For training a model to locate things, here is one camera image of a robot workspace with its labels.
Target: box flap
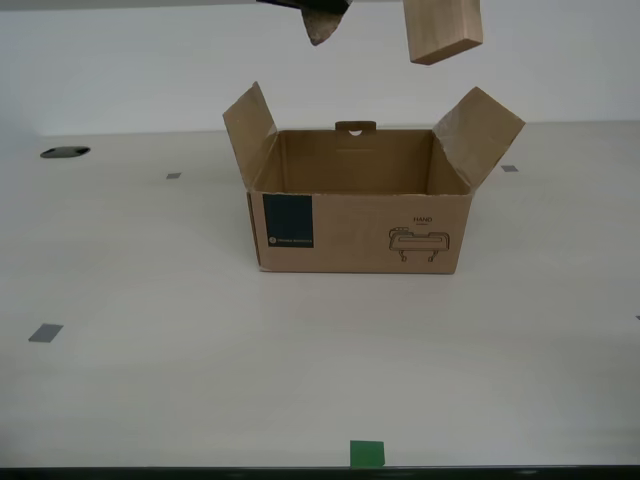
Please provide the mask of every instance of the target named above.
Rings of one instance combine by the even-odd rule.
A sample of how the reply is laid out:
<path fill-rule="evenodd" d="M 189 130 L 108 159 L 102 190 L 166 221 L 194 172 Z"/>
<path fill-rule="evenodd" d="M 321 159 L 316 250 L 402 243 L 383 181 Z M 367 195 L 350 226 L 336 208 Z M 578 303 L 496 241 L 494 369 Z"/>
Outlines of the box flap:
<path fill-rule="evenodd" d="M 223 117 L 242 180 L 251 189 L 278 133 L 260 85 L 255 82 Z"/>
<path fill-rule="evenodd" d="M 524 125 L 519 117 L 476 87 L 437 123 L 433 133 L 451 166 L 475 190 Z"/>

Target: white table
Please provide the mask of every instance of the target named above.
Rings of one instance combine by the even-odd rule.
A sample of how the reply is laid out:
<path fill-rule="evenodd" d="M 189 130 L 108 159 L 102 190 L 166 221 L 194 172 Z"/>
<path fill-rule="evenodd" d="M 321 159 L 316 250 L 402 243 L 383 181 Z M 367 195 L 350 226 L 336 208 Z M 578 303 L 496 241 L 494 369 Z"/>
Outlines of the white table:
<path fill-rule="evenodd" d="M 527 126 L 457 273 L 405 276 L 260 273 L 223 132 L 25 146 L 0 465 L 638 463 L 639 151 L 639 123 Z"/>

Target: cardboard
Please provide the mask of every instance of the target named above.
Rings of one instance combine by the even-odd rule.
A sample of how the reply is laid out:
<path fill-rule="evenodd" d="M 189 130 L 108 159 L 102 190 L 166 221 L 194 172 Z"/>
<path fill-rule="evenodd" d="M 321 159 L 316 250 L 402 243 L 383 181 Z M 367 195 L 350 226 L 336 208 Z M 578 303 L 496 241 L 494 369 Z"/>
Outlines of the cardboard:
<path fill-rule="evenodd" d="M 473 194 L 524 127 L 474 88 L 433 131 L 278 131 L 257 83 L 224 121 L 274 272 L 455 272 Z"/>

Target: gray tape marker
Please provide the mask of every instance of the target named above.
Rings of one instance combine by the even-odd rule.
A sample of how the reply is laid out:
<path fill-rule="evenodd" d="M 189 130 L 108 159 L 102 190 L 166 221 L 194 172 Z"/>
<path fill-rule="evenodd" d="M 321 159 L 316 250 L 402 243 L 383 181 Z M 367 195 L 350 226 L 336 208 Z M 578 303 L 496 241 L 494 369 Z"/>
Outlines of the gray tape marker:
<path fill-rule="evenodd" d="M 29 338 L 30 342 L 38 343 L 51 343 L 56 338 L 56 335 L 62 330 L 62 325 L 51 325 L 49 323 L 43 323 L 42 326 L 36 330 L 36 333 Z"/>

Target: green square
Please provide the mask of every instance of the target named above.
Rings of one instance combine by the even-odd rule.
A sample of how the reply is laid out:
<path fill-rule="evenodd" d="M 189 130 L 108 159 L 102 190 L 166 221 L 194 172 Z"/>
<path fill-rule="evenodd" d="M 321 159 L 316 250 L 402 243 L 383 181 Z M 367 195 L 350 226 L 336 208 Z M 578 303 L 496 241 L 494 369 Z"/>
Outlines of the green square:
<path fill-rule="evenodd" d="M 384 467 L 384 442 L 351 440 L 351 467 Z"/>

